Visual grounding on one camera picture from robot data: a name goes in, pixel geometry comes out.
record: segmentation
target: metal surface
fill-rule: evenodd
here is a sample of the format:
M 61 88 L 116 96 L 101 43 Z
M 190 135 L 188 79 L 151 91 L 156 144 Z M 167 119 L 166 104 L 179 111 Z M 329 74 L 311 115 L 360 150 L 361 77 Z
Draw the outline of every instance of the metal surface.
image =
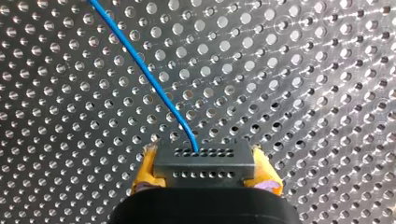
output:
M 261 143 L 304 223 L 395 223 L 395 1 L 103 0 L 200 140 Z M 86 2 L 0 2 L 0 223 L 105 223 L 184 134 Z
M 241 187 L 254 178 L 254 160 L 247 140 L 229 144 L 201 144 L 199 153 L 188 144 L 169 147 L 160 143 L 154 161 L 154 175 L 166 180 L 166 187 Z

